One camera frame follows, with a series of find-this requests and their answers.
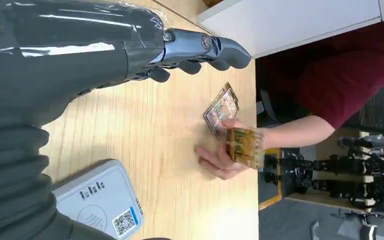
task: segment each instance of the wooden table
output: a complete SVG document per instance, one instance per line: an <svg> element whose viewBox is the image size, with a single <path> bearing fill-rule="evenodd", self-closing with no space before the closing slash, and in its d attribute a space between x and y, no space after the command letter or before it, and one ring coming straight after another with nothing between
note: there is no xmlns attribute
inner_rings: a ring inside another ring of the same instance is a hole
<svg viewBox="0 0 384 240"><path fill-rule="evenodd" d="M202 31L151 0L135 2L163 10L176 28ZM175 69L166 83L131 81L73 101L43 127L50 132L44 172L56 182L99 160L121 160L145 217L133 239L257 240L257 172L216 179L193 150L215 146L202 115L225 82L239 98L238 117L255 127L254 61L226 72L208 64L196 75Z"/></svg>

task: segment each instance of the human hand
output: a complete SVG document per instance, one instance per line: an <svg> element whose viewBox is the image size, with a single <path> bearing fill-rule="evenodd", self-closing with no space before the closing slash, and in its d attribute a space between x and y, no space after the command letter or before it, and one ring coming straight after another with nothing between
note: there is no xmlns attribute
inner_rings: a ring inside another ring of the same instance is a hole
<svg viewBox="0 0 384 240"><path fill-rule="evenodd" d="M226 119L222 121L222 124L226 128L247 128L243 122L237 119ZM216 152L211 152L204 147L196 147L195 152L199 156L199 165L223 180L231 179L249 168L231 159L225 142L220 143Z"/></svg>

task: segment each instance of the gold card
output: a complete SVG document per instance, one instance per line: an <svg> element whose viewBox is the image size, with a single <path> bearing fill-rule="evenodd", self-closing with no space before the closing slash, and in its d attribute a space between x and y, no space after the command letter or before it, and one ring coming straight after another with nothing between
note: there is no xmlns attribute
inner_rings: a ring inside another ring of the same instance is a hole
<svg viewBox="0 0 384 240"><path fill-rule="evenodd" d="M252 128L226 130L227 153L234 162L253 169L264 167L263 139Z"/></svg>

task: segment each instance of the card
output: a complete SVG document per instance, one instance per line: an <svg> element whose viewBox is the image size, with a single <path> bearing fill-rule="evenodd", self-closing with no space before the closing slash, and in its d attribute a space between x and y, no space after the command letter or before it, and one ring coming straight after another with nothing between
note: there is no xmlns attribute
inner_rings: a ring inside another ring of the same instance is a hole
<svg viewBox="0 0 384 240"><path fill-rule="evenodd" d="M226 130L227 154L237 163L253 169L264 167L263 140L252 128Z"/></svg>
<svg viewBox="0 0 384 240"><path fill-rule="evenodd" d="M220 139L226 135L221 120L236 118L238 111L238 98L230 84L226 83L203 117L211 132Z"/></svg>

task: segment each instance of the trading card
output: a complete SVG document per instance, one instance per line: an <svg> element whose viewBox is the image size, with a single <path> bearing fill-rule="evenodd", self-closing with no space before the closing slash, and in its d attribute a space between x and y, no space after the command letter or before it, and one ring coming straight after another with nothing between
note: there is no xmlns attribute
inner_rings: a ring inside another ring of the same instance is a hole
<svg viewBox="0 0 384 240"><path fill-rule="evenodd" d="M234 162L253 169L264 167L263 140L251 128L230 128L226 131L227 153Z"/></svg>
<svg viewBox="0 0 384 240"><path fill-rule="evenodd" d="M204 113L203 117L212 133L217 138L221 138L225 135L225 128L221 120L236 118L238 111L238 98L230 87L230 84L227 83L209 109Z"/></svg>

